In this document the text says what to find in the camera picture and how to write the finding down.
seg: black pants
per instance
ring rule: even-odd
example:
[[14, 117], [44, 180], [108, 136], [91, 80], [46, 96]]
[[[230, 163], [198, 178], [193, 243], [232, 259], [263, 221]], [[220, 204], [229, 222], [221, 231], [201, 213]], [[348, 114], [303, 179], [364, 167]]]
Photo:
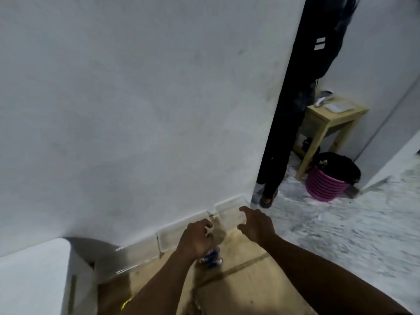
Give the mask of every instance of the black pants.
[[283, 181], [305, 109], [314, 103], [314, 99], [315, 83], [308, 84], [303, 90], [283, 85], [257, 178], [257, 183], [266, 184], [263, 196], [267, 199], [273, 198]]

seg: person's left hand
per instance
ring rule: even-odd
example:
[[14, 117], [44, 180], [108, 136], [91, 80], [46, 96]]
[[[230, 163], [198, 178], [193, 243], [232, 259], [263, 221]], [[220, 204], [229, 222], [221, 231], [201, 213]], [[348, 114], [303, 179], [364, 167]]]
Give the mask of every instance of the person's left hand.
[[182, 234], [176, 248], [183, 256], [195, 261], [204, 257], [213, 246], [213, 234], [207, 233], [207, 229], [213, 224], [207, 219], [190, 223]]

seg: forearm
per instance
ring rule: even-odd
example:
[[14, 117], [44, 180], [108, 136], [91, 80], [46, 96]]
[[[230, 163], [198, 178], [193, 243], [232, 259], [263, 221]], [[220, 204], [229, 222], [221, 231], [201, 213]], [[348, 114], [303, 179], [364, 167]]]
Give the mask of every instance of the forearm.
[[272, 235], [261, 246], [320, 315], [409, 314], [389, 296], [349, 271], [277, 235]]
[[182, 287], [193, 261], [176, 250], [158, 273], [124, 307], [121, 315], [176, 314]]

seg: black garbage bag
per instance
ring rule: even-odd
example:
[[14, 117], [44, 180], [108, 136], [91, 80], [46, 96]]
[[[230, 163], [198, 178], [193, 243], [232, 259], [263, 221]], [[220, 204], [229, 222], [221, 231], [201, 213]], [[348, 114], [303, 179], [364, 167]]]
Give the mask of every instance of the black garbage bag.
[[360, 180], [360, 169], [345, 156], [333, 152], [323, 152], [313, 157], [312, 164], [327, 176], [355, 184]]

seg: floor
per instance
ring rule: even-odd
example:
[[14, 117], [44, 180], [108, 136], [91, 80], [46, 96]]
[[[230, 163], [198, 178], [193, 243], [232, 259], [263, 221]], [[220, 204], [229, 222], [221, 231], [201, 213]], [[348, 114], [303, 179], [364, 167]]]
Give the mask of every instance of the floor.
[[[318, 202], [294, 178], [293, 153], [270, 209], [276, 232], [420, 314], [420, 165], [355, 199]], [[261, 185], [253, 202], [258, 203]]]

